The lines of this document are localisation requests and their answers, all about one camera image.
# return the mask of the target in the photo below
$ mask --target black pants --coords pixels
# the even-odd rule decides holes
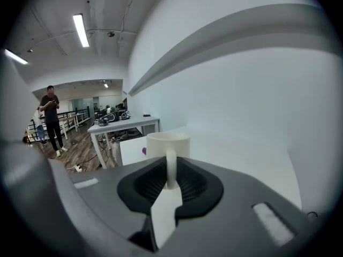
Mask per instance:
[[[55,142],[55,133],[57,136],[59,146],[62,148],[63,147],[63,141],[62,141],[61,130],[59,129],[59,122],[53,122],[53,123],[47,124],[47,132],[48,132],[48,136],[49,136],[50,142],[51,142],[54,150],[55,151],[58,150],[58,148],[56,146],[56,142]]]

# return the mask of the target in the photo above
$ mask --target wooden floor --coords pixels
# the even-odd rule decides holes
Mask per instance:
[[[68,149],[68,152],[61,152],[60,157],[56,157],[56,152],[53,149],[50,141],[48,144],[42,146],[39,142],[34,143],[34,147],[40,149],[44,152],[47,158],[56,159],[61,161],[65,168],[71,168],[74,165],[81,163],[83,161],[88,161],[80,164],[79,166],[83,171],[95,171],[102,170],[102,167],[99,167],[100,161],[96,155],[93,143],[91,142],[91,137],[87,130],[90,127],[90,121],[87,121],[87,125],[78,128],[78,132],[73,128],[71,131],[67,132],[68,140],[65,139],[64,135],[62,136],[64,147]],[[76,144],[71,144],[71,140],[75,140]],[[108,150],[106,143],[99,143],[104,150],[101,149],[101,154],[106,162],[108,168],[117,167],[122,165],[121,153],[120,153],[120,144],[119,143],[110,143],[112,150]],[[75,169],[68,170],[68,172],[75,172]]]

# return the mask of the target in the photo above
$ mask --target dark shirt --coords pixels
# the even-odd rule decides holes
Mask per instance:
[[[49,101],[55,100],[56,104],[59,104],[59,100],[56,95],[54,98],[49,98],[47,95],[42,98],[41,106],[46,105]],[[45,123],[50,124],[53,122],[58,122],[57,109],[56,106],[47,107],[44,111]]]

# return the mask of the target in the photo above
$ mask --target power strip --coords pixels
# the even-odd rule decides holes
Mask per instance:
[[[80,166],[75,165],[74,168],[76,168],[77,172],[82,172],[82,169],[80,168]]]
[[[75,165],[75,166],[68,168],[68,169],[73,169],[73,168],[75,168],[77,172],[82,172],[82,168],[80,168],[80,166],[78,166],[78,165]]]

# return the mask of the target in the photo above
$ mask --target gray machine surface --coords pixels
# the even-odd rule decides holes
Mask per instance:
[[[20,150],[20,156],[13,156]],[[309,222],[291,203],[245,174],[185,159],[220,178],[224,193],[205,216],[179,220],[176,230],[158,252],[128,241],[144,224],[145,214],[132,212],[117,195],[126,175],[158,158],[125,167],[72,173],[20,143],[0,149],[2,185],[14,209],[45,244],[73,256],[274,256],[288,255],[303,244]],[[99,182],[76,189],[74,184]],[[296,234],[286,245],[275,245],[252,211],[267,202]]]

